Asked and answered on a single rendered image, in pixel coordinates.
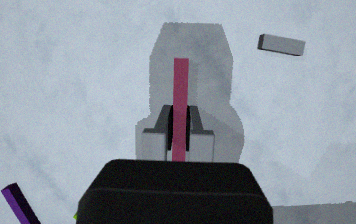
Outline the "pink rod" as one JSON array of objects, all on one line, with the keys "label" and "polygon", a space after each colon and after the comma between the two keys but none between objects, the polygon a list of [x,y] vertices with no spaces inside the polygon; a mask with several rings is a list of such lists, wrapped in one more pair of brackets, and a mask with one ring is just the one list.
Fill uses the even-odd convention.
[{"label": "pink rod", "polygon": [[174,58],[172,161],[184,161],[189,58]]}]

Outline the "grey rectangular block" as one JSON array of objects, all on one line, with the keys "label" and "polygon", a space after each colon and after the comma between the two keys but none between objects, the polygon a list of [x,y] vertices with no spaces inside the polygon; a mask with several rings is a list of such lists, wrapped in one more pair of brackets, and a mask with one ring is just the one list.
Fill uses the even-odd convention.
[{"label": "grey rectangular block", "polygon": [[257,49],[293,56],[303,56],[306,41],[269,34],[259,36]]}]

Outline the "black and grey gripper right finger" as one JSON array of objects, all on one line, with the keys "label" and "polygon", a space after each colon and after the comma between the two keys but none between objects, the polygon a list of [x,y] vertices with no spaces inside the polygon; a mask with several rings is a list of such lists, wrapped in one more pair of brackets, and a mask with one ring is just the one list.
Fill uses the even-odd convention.
[{"label": "black and grey gripper right finger", "polygon": [[197,106],[187,105],[186,151],[188,162],[213,162],[215,135],[212,130],[204,130]]}]

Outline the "purple rod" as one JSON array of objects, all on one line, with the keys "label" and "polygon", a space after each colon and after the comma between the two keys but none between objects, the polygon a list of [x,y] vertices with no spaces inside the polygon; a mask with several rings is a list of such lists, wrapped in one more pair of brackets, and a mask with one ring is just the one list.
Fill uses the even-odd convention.
[{"label": "purple rod", "polygon": [[41,224],[17,183],[6,186],[1,192],[21,224]]}]

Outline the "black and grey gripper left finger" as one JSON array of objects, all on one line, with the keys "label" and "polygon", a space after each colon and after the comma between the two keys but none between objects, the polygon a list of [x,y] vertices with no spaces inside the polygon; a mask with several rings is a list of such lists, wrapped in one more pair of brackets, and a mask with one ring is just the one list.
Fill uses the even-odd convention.
[{"label": "black and grey gripper left finger", "polygon": [[173,105],[163,105],[154,128],[145,128],[142,136],[142,160],[167,161],[173,139]]}]

